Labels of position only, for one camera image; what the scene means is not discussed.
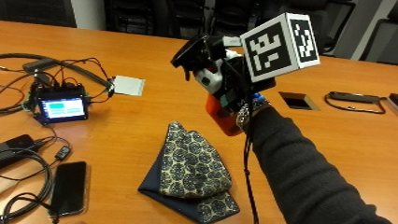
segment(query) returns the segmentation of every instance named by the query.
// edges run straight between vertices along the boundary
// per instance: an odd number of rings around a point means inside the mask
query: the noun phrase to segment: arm
[[[253,118],[255,153],[288,223],[390,223],[273,107]]]

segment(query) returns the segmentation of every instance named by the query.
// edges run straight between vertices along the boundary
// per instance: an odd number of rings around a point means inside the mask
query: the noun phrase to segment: patterned fabric
[[[161,160],[160,194],[199,201],[199,221],[208,223],[239,212],[228,193],[232,177],[217,151],[196,132],[169,124]]]

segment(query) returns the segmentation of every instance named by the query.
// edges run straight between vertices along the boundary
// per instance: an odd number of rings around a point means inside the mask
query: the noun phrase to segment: white card
[[[127,95],[143,95],[145,79],[116,76],[113,80],[115,92]]]

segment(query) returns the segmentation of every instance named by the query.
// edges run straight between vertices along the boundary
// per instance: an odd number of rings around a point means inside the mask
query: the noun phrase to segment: cloth bag
[[[212,223],[239,212],[231,187],[232,177],[215,148],[200,133],[172,122],[140,193],[199,223]]]

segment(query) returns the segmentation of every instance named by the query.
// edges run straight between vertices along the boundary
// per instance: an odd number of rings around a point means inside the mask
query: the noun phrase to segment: orange component
[[[207,112],[228,136],[236,136],[243,132],[237,126],[237,115],[231,116],[212,94],[208,96]]]

